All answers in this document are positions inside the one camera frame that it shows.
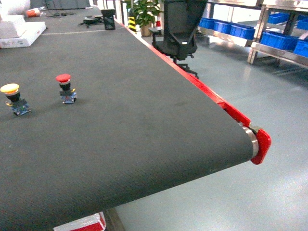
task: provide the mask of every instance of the stainless steel rack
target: stainless steel rack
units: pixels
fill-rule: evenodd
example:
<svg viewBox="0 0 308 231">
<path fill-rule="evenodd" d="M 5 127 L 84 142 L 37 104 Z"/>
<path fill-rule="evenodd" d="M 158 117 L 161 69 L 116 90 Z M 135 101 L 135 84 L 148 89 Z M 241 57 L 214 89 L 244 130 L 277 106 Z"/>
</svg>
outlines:
<svg viewBox="0 0 308 231">
<path fill-rule="evenodd" d="M 308 58 L 294 54 L 292 52 L 276 49 L 263 44 L 260 44 L 262 33 L 265 31 L 267 21 L 270 12 L 287 12 L 290 14 L 289 20 L 287 21 L 283 34 L 291 35 L 295 26 L 297 17 L 300 14 L 307 14 L 308 12 L 308 1 L 292 1 L 292 0 L 264 0 L 261 8 L 260 18 L 256 27 L 254 35 L 254 42 L 248 56 L 248 62 L 253 64 L 257 59 L 258 52 L 267 54 L 276 58 L 276 64 L 280 63 L 280 60 L 285 60 L 294 64 L 308 67 Z"/>
<path fill-rule="evenodd" d="M 215 30 L 206 29 L 206 28 L 202 28 L 202 27 L 199 28 L 199 31 L 202 34 L 214 36 L 214 37 L 217 37 L 217 38 L 224 40 L 226 42 L 231 42 L 233 44 L 239 45 L 241 47 L 250 47 L 252 42 L 253 42 L 252 40 L 248 40 L 248 39 L 224 34 L 224 33 L 221 33 L 221 32 L 215 31 Z"/>
<path fill-rule="evenodd" d="M 220 4 L 238 7 L 260 7 L 263 0 L 209 0 L 210 4 Z"/>
</svg>

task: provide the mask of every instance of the potted plant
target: potted plant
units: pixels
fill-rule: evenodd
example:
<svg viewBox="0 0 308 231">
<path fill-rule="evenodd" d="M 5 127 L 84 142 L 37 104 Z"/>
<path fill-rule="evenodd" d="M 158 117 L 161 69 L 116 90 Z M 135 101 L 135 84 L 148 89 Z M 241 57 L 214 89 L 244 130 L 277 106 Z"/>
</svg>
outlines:
<svg viewBox="0 0 308 231">
<path fill-rule="evenodd" d="M 158 4 L 158 0 L 134 0 L 132 10 L 142 36 L 151 35 L 148 28 L 155 23 L 155 16 L 159 16 L 159 13 L 162 12 Z"/>
</svg>

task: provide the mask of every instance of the metal shelf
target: metal shelf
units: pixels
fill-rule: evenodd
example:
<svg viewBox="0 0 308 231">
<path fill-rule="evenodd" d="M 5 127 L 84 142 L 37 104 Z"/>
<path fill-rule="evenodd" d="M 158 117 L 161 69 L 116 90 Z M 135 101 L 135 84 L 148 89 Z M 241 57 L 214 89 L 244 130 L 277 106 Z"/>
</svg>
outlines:
<svg viewBox="0 0 308 231">
<path fill-rule="evenodd" d="M 273 47 L 269 47 L 257 42 L 253 42 L 251 44 L 251 47 L 253 50 L 257 51 L 257 52 L 261 52 L 264 54 L 267 54 L 269 56 L 272 56 L 274 58 L 277 59 L 282 59 L 294 64 L 298 64 L 304 67 L 308 67 L 308 58 L 298 55 L 298 54 L 294 54 L 292 52 L 289 51 L 284 51 L 284 50 L 280 50 L 277 48 L 273 48 Z"/>
<path fill-rule="evenodd" d="M 199 31 L 202 34 L 214 36 L 214 37 L 222 39 L 226 42 L 230 42 L 230 43 L 239 45 L 241 47 L 250 47 L 252 42 L 253 42 L 252 40 L 248 40 L 248 39 L 224 34 L 224 33 L 221 33 L 221 32 L 215 31 L 215 30 L 211 30 L 211 29 L 206 29 L 206 28 L 203 28 L 203 27 L 200 27 Z"/>
<path fill-rule="evenodd" d="M 229 5 L 229 6 L 249 6 L 259 7 L 263 0 L 208 0 L 208 3 Z"/>
<path fill-rule="evenodd" d="M 307 0 L 264 0 L 263 6 L 272 9 L 308 12 Z"/>
</svg>

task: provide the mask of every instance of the red end cap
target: red end cap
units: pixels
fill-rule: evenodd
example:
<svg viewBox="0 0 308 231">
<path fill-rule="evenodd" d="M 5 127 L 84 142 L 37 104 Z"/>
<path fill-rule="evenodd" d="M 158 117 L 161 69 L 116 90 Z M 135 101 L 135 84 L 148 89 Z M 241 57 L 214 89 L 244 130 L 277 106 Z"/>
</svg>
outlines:
<svg viewBox="0 0 308 231">
<path fill-rule="evenodd" d="M 68 82 L 70 79 L 71 79 L 71 75 L 69 75 L 69 74 L 62 74 L 62 75 L 59 75 L 59 76 L 56 77 L 56 80 L 59 83 Z"/>
<path fill-rule="evenodd" d="M 259 165 L 263 162 L 266 153 L 268 152 L 271 145 L 270 135 L 263 129 L 260 129 L 256 134 L 258 143 L 259 143 L 259 152 L 258 154 L 251 159 L 252 163 Z"/>
</svg>

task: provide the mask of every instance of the office chair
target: office chair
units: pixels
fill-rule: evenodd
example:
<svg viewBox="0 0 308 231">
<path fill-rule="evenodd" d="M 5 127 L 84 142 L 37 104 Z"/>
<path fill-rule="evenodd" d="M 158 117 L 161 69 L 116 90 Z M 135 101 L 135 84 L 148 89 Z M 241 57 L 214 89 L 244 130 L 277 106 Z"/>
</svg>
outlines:
<svg viewBox="0 0 308 231">
<path fill-rule="evenodd" d="M 150 28 L 153 34 L 152 45 L 161 53 L 170 56 L 181 69 L 192 73 L 198 78 L 198 73 L 190 70 L 188 64 L 178 64 L 177 60 L 193 58 L 197 50 L 195 32 L 202 18 L 207 0 L 165 0 L 164 1 L 164 40 L 156 41 L 159 31 Z"/>
</svg>

